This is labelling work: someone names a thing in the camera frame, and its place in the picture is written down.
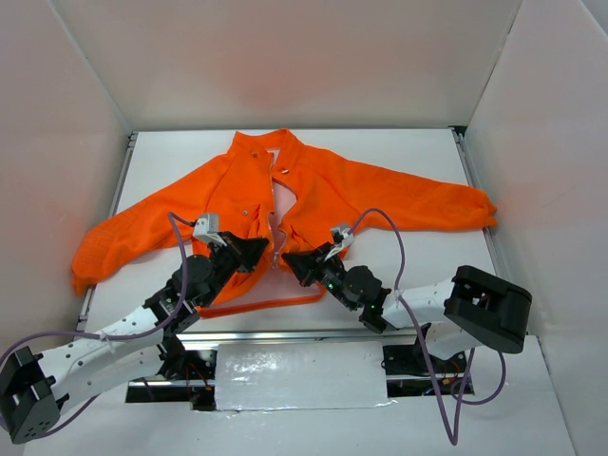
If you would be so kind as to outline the orange zip-up jacket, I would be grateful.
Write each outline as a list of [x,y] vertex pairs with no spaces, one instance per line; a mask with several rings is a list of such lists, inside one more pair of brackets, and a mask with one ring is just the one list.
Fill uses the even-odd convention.
[[285,269],[286,253],[328,242],[333,227],[460,232],[493,227],[496,208],[484,192],[388,168],[350,161],[301,142],[279,129],[259,136],[237,133],[229,149],[183,178],[90,230],[71,265],[77,295],[137,257],[191,240],[190,226],[173,229],[168,214],[187,221],[216,213],[239,238],[266,238],[250,274],[234,275],[204,318],[280,308],[280,299],[242,304],[270,270]]

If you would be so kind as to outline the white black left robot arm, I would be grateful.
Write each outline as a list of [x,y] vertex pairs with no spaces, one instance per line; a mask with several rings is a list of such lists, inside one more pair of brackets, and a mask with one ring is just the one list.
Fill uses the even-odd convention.
[[180,376],[186,367],[178,339],[199,321],[237,273],[252,273],[268,239],[230,232],[212,237],[210,254],[191,255],[140,307],[91,336],[35,353],[21,344],[1,358],[1,423],[22,445],[51,433],[62,415],[99,394],[141,377]]

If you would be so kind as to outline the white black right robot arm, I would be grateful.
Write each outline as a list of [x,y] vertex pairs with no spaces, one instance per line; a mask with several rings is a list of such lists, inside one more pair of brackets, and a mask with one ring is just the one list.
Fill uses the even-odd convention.
[[318,285],[373,333],[411,328],[423,335],[413,349],[415,365],[436,371],[458,352],[485,346],[523,351],[532,295],[526,289],[470,265],[454,277],[425,287],[392,291],[365,265],[346,268],[330,243],[282,256],[303,287]]

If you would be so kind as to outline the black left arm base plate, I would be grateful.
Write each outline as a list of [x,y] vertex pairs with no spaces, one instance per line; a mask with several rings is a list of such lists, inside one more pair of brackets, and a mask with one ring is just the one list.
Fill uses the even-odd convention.
[[216,409],[215,379],[218,351],[187,351],[178,373],[169,378],[157,375],[129,382],[127,404],[180,403],[195,411]]

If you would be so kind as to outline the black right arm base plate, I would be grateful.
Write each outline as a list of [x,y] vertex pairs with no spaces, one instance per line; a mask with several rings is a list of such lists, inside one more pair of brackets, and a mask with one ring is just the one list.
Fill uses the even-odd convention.
[[[434,396],[427,364],[422,351],[413,345],[385,345],[382,368],[386,374],[389,398]],[[450,395],[454,382],[465,372],[467,357],[463,351],[442,360],[430,357],[439,390]]]

